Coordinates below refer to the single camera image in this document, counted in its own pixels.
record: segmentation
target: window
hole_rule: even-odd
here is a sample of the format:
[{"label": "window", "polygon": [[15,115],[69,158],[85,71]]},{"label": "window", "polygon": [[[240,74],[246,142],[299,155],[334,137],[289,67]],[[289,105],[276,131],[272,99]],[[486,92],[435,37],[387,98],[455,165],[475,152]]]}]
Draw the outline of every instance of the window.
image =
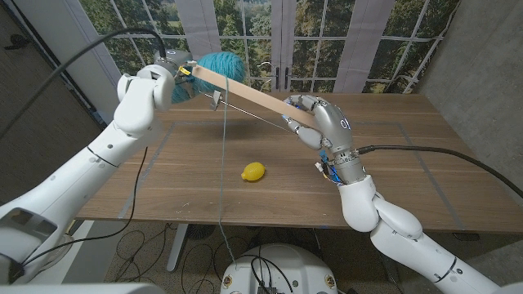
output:
[{"label": "window", "polygon": [[355,0],[299,0],[291,91],[332,92]]},{"label": "window", "polygon": [[270,0],[214,0],[221,49],[240,56],[245,63],[244,83],[270,91]]},{"label": "window", "polygon": [[[166,48],[188,51],[174,0],[80,0],[98,34],[145,27],[162,37]],[[154,62],[158,44],[149,35],[124,34],[105,42],[120,72],[136,74]]]},{"label": "window", "polygon": [[396,0],[363,93],[409,93],[423,76],[459,0]]}]

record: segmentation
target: silver robotic hand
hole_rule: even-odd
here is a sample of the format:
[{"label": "silver robotic hand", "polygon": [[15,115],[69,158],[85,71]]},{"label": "silver robotic hand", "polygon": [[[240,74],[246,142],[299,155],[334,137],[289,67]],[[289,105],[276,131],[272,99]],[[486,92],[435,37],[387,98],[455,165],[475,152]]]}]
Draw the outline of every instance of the silver robotic hand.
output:
[{"label": "silver robotic hand", "polygon": [[323,98],[311,95],[292,95],[284,102],[314,114],[319,130],[300,125],[284,116],[288,127],[312,149],[325,147],[333,155],[333,165],[343,184],[349,185],[365,178],[360,158],[353,152],[352,131],[343,112]]}]

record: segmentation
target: metal rod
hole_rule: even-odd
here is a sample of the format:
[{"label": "metal rod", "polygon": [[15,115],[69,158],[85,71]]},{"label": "metal rod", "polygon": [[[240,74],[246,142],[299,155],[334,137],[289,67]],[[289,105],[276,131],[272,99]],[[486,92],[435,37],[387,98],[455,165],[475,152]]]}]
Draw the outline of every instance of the metal rod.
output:
[{"label": "metal rod", "polygon": [[[209,97],[209,98],[212,99],[212,96],[210,96],[209,94],[207,94],[207,93],[203,93],[203,94],[204,94],[205,96],[207,96],[207,97]],[[273,126],[275,126],[275,127],[278,127],[278,128],[280,128],[280,129],[284,130],[284,131],[288,131],[289,133],[294,134],[293,131],[291,131],[291,130],[289,130],[289,129],[287,129],[287,128],[284,128],[284,127],[278,126],[277,124],[275,124],[275,123],[273,123],[273,122],[269,122],[269,121],[266,120],[266,119],[260,118],[259,116],[255,115],[255,114],[251,114],[251,113],[248,112],[247,110],[243,110],[243,109],[241,109],[240,107],[236,107],[236,106],[232,105],[231,103],[226,103],[226,102],[225,102],[224,100],[222,100],[222,99],[219,100],[219,103],[223,103],[224,105],[227,105],[227,106],[230,106],[230,107],[232,107],[232,108],[234,108],[234,109],[236,109],[236,110],[239,110],[239,111],[243,112],[244,114],[248,114],[248,115],[250,115],[250,116],[252,116],[252,117],[254,117],[254,118],[257,118],[257,119],[259,119],[259,120],[262,120],[263,122],[269,123],[269,124],[271,124],[271,125],[273,125]]]}]

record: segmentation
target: wooden stick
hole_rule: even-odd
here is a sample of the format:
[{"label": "wooden stick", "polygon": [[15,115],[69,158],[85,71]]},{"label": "wooden stick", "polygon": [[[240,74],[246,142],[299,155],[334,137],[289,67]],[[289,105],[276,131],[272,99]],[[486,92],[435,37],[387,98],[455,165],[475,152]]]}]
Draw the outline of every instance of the wooden stick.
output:
[{"label": "wooden stick", "polygon": [[[226,89],[226,77],[219,73],[215,73],[210,69],[206,69],[199,65],[193,68],[192,74],[196,78],[201,78],[205,82],[218,86],[222,89]],[[278,114],[286,115],[289,118],[299,121],[300,123],[306,124],[309,127],[318,129],[316,121],[312,114],[309,114],[303,110],[297,109],[292,105],[288,105],[282,100],[278,100],[272,96],[268,96],[258,90],[252,89],[249,86],[243,85],[241,82],[229,79],[229,91],[241,96],[247,100],[250,100],[258,105],[273,110]]]}]

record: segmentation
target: metal bracket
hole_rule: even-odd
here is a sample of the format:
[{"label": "metal bracket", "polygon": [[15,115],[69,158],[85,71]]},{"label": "metal bracket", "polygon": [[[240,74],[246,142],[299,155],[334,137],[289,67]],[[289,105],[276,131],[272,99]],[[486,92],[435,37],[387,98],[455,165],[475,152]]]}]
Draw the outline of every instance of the metal bracket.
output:
[{"label": "metal bracket", "polygon": [[216,109],[218,108],[218,105],[220,104],[220,101],[221,101],[221,93],[219,91],[215,90],[214,93],[212,94],[212,102],[210,105],[210,109],[213,111],[216,111]]}]

